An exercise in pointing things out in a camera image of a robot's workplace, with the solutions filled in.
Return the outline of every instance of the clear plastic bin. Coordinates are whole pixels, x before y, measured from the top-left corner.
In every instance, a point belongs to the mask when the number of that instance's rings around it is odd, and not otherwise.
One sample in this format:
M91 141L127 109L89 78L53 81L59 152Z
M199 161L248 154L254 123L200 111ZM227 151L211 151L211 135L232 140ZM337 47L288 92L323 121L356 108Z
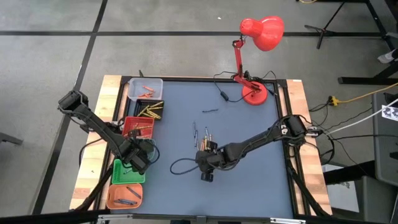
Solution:
M132 101L137 101L137 99L162 99L163 80L161 78L131 78L129 84L129 93L127 95ZM144 86L155 91L151 97L139 97L145 93L150 93L150 90L145 89Z

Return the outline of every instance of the red tray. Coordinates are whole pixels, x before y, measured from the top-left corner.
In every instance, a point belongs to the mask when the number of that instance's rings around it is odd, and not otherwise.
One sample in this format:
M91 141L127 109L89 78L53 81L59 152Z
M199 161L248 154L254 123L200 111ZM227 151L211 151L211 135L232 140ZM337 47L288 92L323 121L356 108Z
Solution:
M123 136L127 135L128 132L130 130L133 130L134 128L151 126L151 128L141 129L141 135L137 136L138 138L150 138L151 139L152 135L154 133L154 125L155 125L154 118L128 116L124 120L124 128L123 128L122 135Z

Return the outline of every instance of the lamp shade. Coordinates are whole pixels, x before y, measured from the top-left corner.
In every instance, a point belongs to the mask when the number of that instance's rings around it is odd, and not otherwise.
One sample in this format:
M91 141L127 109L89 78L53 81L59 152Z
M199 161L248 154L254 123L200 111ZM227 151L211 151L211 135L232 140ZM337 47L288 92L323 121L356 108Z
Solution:
M253 38L254 44L262 51L274 49L282 40L284 22L280 17L267 16L257 21L244 19L241 22L241 33Z

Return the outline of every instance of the wooden table frame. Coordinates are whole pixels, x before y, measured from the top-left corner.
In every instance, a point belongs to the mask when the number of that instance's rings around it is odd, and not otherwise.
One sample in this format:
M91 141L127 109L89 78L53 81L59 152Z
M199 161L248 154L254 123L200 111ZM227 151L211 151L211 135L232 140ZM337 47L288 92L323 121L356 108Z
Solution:
M128 77L122 77L120 75L104 76L95 108L95 114L103 121L117 121L124 116L125 102L127 102L128 83L126 85L122 84L128 80L126 78ZM303 83L301 80L278 80L278 83L280 84L279 100L283 116L287 115L288 112L291 111L292 114L301 114L307 120L310 120L307 100L305 98ZM98 138L99 136L96 133L89 133L87 142L94 141ZM314 138L306 137L306 141L316 145ZM109 156L109 153L106 155L106 146L107 143L105 141L99 141L85 149L72 195L72 201L70 204L71 209L79 206L98 183L101 173L105 171L105 167L103 167L104 160L113 160L113 157ZM331 214L331 207L325 180L323 179L318 150L311 145L304 144L298 154L299 156L297 159L300 162L296 161L294 158L291 159L295 169L298 173L302 170L301 174L308 190L321 205L322 209ZM96 201L95 205L99 209L104 209L106 207L105 201L108 194L109 183L110 180L108 180L108 183L105 185L100 200ZM305 200L303 200L302 194L296 184L294 184L294 192L294 201L296 201L296 205L294 205L294 207L296 207L297 214L308 215L311 213L314 215L314 211L308 207L307 203L305 203Z

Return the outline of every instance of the floor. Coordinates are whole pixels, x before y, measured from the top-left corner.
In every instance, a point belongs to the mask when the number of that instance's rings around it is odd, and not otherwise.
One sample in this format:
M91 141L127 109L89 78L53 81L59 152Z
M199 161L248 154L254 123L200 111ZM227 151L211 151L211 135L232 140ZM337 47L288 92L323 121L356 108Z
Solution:
M395 20L384 1L371 1L387 31ZM2 30L92 31L101 0L3 0ZM260 19L278 15L287 32L306 32L305 24L323 26L339 3L300 4L293 0L109 0L99 31L238 31L244 17ZM331 23L340 32L377 32L364 4L346 4ZM37 186L50 156L62 114L57 101L71 90L78 74L81 91L94 108L103 75L204 76L234 71L231 36L98 36L86 70L80 70L90 36L0 35L0 132L24 140L23 145L0 144L0 216L30 213ZM261 52L251 40L244 46L244 68L253 76L273 70L277 78L301 79L308 106L367 93L379 86L339 85L337 77L371 77L386 66L377 56L388 51L380 39L329 38L320 50L316 38L284 37L270 52ZM329 108L324 127L350 118L371 106L366 98ZM326 111L312 114L321 121ZM363 122L337 136L372 133L372 123ZM86 134L71 124L45 201L44 213L69 208L78 172L78 151ZM343 140L356 162L373 159L373 140ZM322 152L330 148L318 140ZM353 164L340 146L335 162Z

